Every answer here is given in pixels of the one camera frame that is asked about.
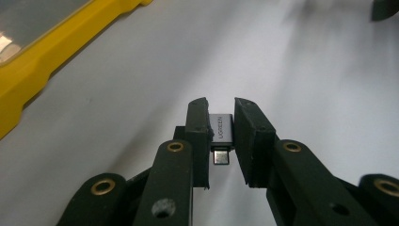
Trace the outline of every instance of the yellow tray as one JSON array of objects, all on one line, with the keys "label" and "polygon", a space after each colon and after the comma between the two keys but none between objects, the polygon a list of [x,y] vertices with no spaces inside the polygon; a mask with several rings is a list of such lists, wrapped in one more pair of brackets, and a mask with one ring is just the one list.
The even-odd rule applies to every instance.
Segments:
[{"label": "yellow tray", "polygon": [[51,72],[119,15],[151,1],[89,0],[25,47],[0,30],[0,138],[17,125],[24,104],[44,88]]}]

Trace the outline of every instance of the black plastic part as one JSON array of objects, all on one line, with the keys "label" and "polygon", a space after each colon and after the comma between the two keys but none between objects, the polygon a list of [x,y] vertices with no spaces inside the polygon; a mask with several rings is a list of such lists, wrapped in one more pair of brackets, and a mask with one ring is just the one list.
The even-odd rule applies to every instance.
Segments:
[{"label": "black plastic part", "polygon": [[129,205],[126,207],[127,211],[125,216],[122,216],[123,221],[121,225],[132,225],[135,220],[138,206],[140,205],[141,196],[144,191],[144,187],[147,184],[151,168],[142,171],[134,178],[127,181],[126,199]]},{"label": "black plastic part", "polygon": [[158,149],[133,225],[188,226],[191,217],[191,145],[167,141]]},{"label": "black plastic part", "polygon": [[185,126],[176,126],[173,139],[185,139]]},{"label": "black plastic part", "polygon": [[266,197],[277,225],[294,225],[296,207],[281,179],[274,172],[274,169],[272,169]]},{"label": "black plastic part", "polygon": [[282,209],[286,202],[273,202],[280,198],[274,197],[273,192],[280,192],[276,188],[279,186],[286,188],[296,210],[292,225],[376,225],[304,144],[293,140],[278,141],[273,164],[277,174],[274,176],[279,177],[282,185],[271,184],[267,198],[275,205],[272,210]]},{"label": "black plastic part", "polygon": [[[104,195],[91,193],[91,188],[103,179],[114,181],[115,187]],[[92,177],[75,193],[57,225],[121,225],[127,206],[126,190],[125,179],[117,174],[103,173]]]},{"label": "black plastic part", "polygon": [[357,186],[354,186],[340,178],[337,177],[337,180],[341,182],[341,185],[345,187],[345,189],[351,194],[353,198],[355,198],[356,201],[358,201],[361,204],[361,200],[364,199],[359,193],[359,188]]},{"label": "black plastic part", "polygon": [[399,11],[399,0],[375,0],[372,7],[372,21],[383,21]]},{"label": "black plastic part", "polygon": [[214,136],[209,122],[208,101],[199,98],[188,104],[184,139],[193,147],[194,187],[209,188],[209,153]]},{"label": "black plastic part", "polygon": [[235,98],[234,140],[241,171],[250,187],[267,187],[276,129],[253,102]]},{"label": "black plastic part", "polygon": [[361,202],[379,225],[399,225],[399,180],[383,174],[363,176]]}]

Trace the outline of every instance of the gray table surface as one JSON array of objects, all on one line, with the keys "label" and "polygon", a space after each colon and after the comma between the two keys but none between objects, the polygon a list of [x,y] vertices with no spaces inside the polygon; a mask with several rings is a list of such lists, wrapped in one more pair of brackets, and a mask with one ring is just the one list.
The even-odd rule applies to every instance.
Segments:
[{"label": "gray table surface", "polygon": [[[130,178],[183,125],[256,102],[281,138],[336,176],[399,177],[399,17],[372,24],[363,0],[154,0],[59,70],[0,141],[0,225],[55,225],[88,178]],[[235,153],[194,189],[194,225],[275,225],[265,189]]]}]

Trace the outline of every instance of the yellow plastic bin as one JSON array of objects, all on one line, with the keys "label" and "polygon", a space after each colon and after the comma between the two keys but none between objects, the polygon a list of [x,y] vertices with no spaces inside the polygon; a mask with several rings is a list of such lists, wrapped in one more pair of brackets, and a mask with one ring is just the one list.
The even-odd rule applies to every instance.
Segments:
[{"label": "yellow plastic bin", "polygon": [[[0,8],[0,139],[17,125],[24,104],[43,89],[50,74],[57,67],[119,15],[133,10],[138,5],[146,6],[151,1],[5,0],[2,2],[4,5]],[[18,18],[23,17],[25,17],[23,23],[15,23]],[[7,26],[12,26],[14,29],[9,29],[10,32]]]}]

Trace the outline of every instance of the screw hole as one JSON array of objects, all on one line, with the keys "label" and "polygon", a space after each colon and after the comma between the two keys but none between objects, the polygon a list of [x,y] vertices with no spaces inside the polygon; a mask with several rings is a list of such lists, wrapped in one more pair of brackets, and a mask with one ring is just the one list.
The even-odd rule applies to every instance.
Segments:
[{"label": "screw hole", "polygon": [[98,181],[91,187],[91,194],[101,196],[112,191],[115,187],[115,182],[109,178]]},{"label": "screw hole", "polygon": [[173,142],[168,144],[168,151],[177,153],[184,148],[184,145],[180,142]]},{"label": "screw hole", "polygon": [[398,191],[398,188],[396,186],[388,185],[388,184],[382,184],[382,187],[389,191]]},{"label": "screw hole", "polygon": [[343,216],[348,216],[348,215],[349,215],[349,210],[348,210],[345,206],[343,206],[343,205],[341,205],[341,204],[331,203],[331,204],[329,205],[329,207],[331,207],[331,209],[332,209],[335,213],[337,213],[337,214],[339,214],[339,215],[343,215]]},{"label": "screw hole", "polygon": [[152,214],[156,218],[169,218],[176,211],[176,203],[171,199],[158,200],[152,205]]},{"label": "screw hole", "polygon": [[295,143],[284,143],[283,145],[284,149],[289,151],[289,152],[293,152],[293,153],[298,153],[300,152],[302,149],[299,145],[295,144]]}]

